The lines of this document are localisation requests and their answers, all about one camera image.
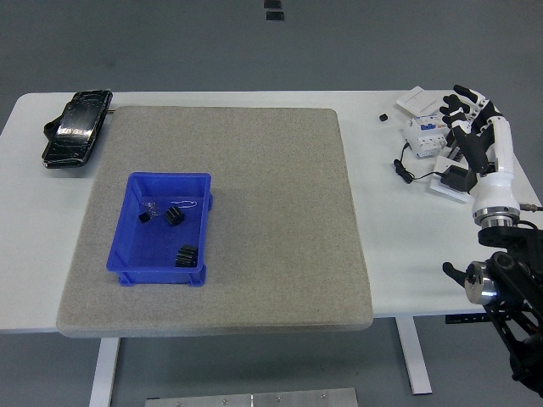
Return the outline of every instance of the small black object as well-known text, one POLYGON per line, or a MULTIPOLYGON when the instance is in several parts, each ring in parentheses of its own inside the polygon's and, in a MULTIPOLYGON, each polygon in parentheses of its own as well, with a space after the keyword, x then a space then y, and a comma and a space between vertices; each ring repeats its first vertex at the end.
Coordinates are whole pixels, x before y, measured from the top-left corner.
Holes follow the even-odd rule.
POLYGON ((264 8, 281 9, 280 0, 264 0, 264 8))
POLYGON ((149 222, 151 220, 151 216, 149 216, 147 212, 143 212, 138 216, 138 218, 142 223, 149 222))
POLYGON ((441 183, 460 192, 467 192, 467 170, 456 165, 451 165, 443 173, 441 183))
POLYGON ((266 20, 268 21, 284 21, 285 14, 283 11, 266 11, 266 20))
POLYGON ((172 206, 166 210, 164 216, 172 226, 177 226, 185 220, 185 214, 177 206, 172 206))
POLYGON ((406 167, 398 159, 394 160, 394 167, 396 167, 396 174, 401 176, 406 184, 411 184, 413 182, 413 175, 406 170, 406 167))
POLYGON ((176 267, 196 267, 198 263, 198 248, 183 244, 177 252, 176 267))

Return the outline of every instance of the table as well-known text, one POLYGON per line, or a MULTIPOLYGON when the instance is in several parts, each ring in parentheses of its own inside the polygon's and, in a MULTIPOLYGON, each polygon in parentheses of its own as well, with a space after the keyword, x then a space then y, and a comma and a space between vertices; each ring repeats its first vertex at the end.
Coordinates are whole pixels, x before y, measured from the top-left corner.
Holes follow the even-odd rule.
MULTIPOLYGON (((408 359, 414 358, 415 366, 420 367, 422 354, 412 335, 416 332, 414 315, 481 311, 444 275, 441 264, 450 261, 463 268, 474 259, 487 259, 494 250, 478 245, 478 227, 472 222, 469 203, 458 203, 430 191, 428 181, 406 185, 394 173, 392 161, 399 157, 404 143, 400 130, 410 118, 395 105, 402 93, 120 92, 115 93, 111 108, 177 105, 334 109, 344 141, 374 316, 397 317, 402 344, 412 350, 406 352, 406 361, 409 365, 413 360, 408 359), (385 122, 378 119, 382 113, 389 117, 385 122)), ((447 92, 432 93, 441 97, 447 92)), ((59 115, 72 95, 24 95, 0 136, 0 276, 4 281, 0 287, 0 332, 56 331, 59 300, 100 155, 98 144, 94 159, 62 182, 58 178, 66 178, 65 171, 42 167, 39 157, 46 144, 43 125, 59 115)), ((417 175, 429 172, 434 165, 431 159, 417 160, 408 151, 404 163, 417 175)), ((540 204, 517 162, 513 189, 519 201, 540 204)), ((527 213, 523 218, 543 224, 542 214, 527 213)), ((118 341, 116 345, 115 341, 109 342, 109 353, 105 345, 103 353, 101 348, 97 374, 103 366, 101 356, 110 362, 116 346, 118 341)), ((106 376, 107 382, 111 369, 105 370, 101 377, 106 376)), ((410 372, 411 384, 424 373, 414 368, 410 372)), ((424 393, 428 387, 425 383, 422 387, 424 393)))

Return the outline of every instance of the black cable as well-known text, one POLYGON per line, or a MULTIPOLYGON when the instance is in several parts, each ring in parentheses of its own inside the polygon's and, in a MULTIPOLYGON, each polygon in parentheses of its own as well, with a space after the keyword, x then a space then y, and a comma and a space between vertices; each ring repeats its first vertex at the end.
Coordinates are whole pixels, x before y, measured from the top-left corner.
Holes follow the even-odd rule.
POLYGON ((539 230, 535 224, 533 224, 532 222, 528 222, 527 220, 519 220, 517 222, 517 225, 527 225, 530 226, 532 229, 536 229, 537 231, 539 230))
POLYGON ((437 171, 429 172, 428 174, 424 174, 423 176, 415 176, 412 172, 408 171, 406 167, 401 163, 404 159, 404 151, 409 147, 409 142, 406 142, 404 144, 404 147, 401 149, 401 155, 400 159, 394 160, 394 167, 396 168, 396 174, 401 176, 403 180, 406 182, 406 184, 411 184, 415 180, 420 180, 424 178, 425 176, 431 176, 432 174, 437 174, 438 176, 444 176, 445 174, 437 171))

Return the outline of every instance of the robotic hand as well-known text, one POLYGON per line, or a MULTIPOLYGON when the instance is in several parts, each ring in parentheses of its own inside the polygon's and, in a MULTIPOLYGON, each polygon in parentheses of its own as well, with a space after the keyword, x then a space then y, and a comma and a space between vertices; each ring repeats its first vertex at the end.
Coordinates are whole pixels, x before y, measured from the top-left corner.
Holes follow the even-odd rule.
POLYGON ((543 231, 519 219, 509 123, 480 93, 458 85, 454 91, 444 97, 447 105, 440 112, 469 165, 467 190, 475 198, 479 243, 507 253, 474 261, 465 273, 451 263, 444 263, 443 271, 472 303, 484 306, 509 351, 512 378, 543 397, 543 231), (510 320, 528 335, 523 341, 513 335, 510 320))
POLYGON ((454 91, 457 95, 445 96, 447 106, 439 111, 469 165, 467 190, 475 198, 473 219, 483 228, 515 225, 520 208, 512 194, 514 155, 509 122, 480 93, 459 85, 454 91))

